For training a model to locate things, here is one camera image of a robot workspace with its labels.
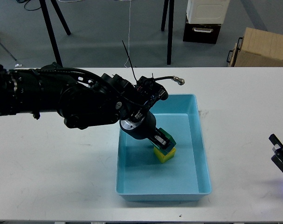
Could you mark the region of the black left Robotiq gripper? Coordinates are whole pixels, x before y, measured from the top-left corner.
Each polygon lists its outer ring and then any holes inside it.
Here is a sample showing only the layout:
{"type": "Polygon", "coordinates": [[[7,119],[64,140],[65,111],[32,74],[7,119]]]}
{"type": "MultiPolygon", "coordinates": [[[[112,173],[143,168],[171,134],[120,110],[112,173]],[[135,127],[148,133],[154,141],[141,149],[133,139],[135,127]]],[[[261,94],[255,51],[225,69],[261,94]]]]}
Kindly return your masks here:
{"type": "Polygon", "coordinates": [[[150,111],[139,122],[126,119],[119,123],[125,133],[137,140],[149,139],[158,149],[172,149],[171,135],[165,130],[156,130],[156,118],[150,111]]]}

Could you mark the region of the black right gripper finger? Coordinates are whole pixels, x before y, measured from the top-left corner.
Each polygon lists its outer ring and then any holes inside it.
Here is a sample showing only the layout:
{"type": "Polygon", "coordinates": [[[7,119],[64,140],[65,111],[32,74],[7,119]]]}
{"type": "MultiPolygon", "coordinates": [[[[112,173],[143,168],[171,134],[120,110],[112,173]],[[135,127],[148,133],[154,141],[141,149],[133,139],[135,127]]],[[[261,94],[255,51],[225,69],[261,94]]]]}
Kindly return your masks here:
{"type": "Polygon", "coordinates": [[[283,173],[283,144],[274,134],[269,136],[269,140],[273,144],[274,151],[274,155],[271,157],[271,160],[283,173]]]}

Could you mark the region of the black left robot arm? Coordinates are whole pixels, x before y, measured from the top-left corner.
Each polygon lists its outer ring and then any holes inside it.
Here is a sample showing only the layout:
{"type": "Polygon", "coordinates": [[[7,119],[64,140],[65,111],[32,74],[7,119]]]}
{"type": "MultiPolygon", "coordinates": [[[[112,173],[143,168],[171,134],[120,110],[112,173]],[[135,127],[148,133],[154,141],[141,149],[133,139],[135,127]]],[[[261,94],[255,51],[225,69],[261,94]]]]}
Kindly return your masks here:
{"type": "Polygon", "coordinates": [[[140,77],[135,84],[119,75],[98,76],[56,63],[40,69],[6,70],[0,65],[0,116],[57,112],[68,128],[119,123],[137,140],[149,139],[163,153],[176,145],[157,128],[150,109],[168,93],[159,78],[140,77]]]}

